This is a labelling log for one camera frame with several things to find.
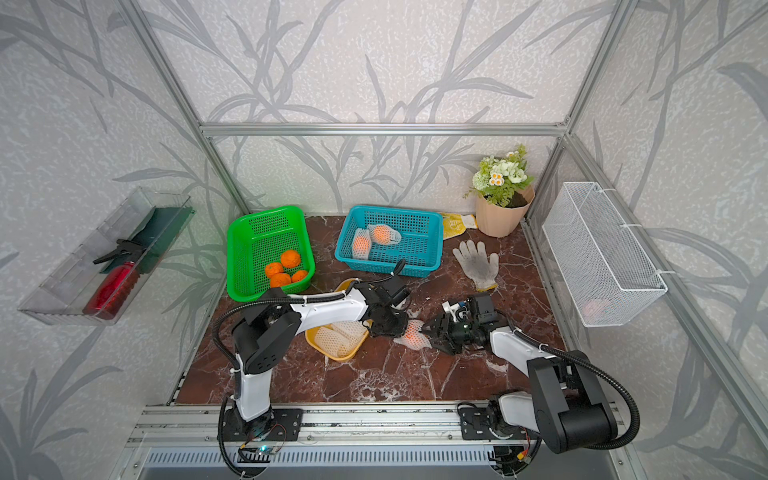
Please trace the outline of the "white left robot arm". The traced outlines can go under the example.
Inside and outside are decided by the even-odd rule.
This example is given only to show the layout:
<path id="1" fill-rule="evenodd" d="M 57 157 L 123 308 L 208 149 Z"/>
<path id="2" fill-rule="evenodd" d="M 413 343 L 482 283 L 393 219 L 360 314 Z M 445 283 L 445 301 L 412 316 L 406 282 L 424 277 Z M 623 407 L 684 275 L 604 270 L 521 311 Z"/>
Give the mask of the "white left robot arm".
<path id="1" fill-rule="evenodd" d="M 251 422 L 268 414 L 272 370 L 296 336 L 339 321 L 368 321 L 373 336 L 401 337 L 408 315 L 399 306 L 409 295 L 406 283 L 393 274 L 372 282 L 355 280 L 341 292 L 326 294 L 288 295 L 276 287 L 223 314 L 213 337 L 234 369 L 233 400 L 239 417 Z M 235 314 L 242 319 L 232 328 L 234 349 L 229 350 L 219 341 L 219 330 Z"/>

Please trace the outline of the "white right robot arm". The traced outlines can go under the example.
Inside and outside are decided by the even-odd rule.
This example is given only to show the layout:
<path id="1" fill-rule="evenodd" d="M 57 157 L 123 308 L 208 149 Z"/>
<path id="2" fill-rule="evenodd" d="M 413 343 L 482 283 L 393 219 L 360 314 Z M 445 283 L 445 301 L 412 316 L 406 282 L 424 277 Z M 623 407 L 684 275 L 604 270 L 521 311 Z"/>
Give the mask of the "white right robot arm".
<path id="1" fill-rule="evenodd" d="M 507 425 L 536 432 L 551 451 L 621 446 L 623 438 L 603 388 L 619 391 L 621 385 L 582 352 L 553 348 L 525 334 L 495 308 L 489 294 L 444 303 L 443 313 L 424 323 L 419 333 L 446 354 L 478 347 L 525 374 L 530 391 L 494 400 L 497 416 Z"/>

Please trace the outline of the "netted orange large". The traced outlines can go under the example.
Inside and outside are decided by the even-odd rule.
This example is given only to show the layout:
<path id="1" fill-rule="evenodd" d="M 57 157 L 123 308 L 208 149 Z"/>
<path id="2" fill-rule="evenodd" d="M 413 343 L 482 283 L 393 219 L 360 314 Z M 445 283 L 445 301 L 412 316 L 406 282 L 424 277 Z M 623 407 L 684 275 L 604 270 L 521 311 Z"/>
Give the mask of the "netted orange large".
<path id="1" fill-rule="evenodd" d="M 351 254 L 355 260 L 366 261 L 372 249 L 370 231 L 367 228 L 357 228 L 351 243 Z"/>

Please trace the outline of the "white foam net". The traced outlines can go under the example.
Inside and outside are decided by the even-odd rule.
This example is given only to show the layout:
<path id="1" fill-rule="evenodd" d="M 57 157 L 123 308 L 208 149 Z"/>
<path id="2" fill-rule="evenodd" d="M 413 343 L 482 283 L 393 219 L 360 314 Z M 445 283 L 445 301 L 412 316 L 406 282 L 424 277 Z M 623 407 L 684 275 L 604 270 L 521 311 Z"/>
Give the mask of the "white foam net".
<path id="1" fill-rule="evenodd" d="M 348 337 L 326 327 L 317 330 L 314 342 L 324 354 L 334 358 L 347 356 L 355 345 Z"/>
<path id="2" fill-rule="evenodd" d="M 330 327 L 348 339 L 352 344 L 359 343 L 368 334 L 366 326 L 358 321 L 335 322 Z"/>

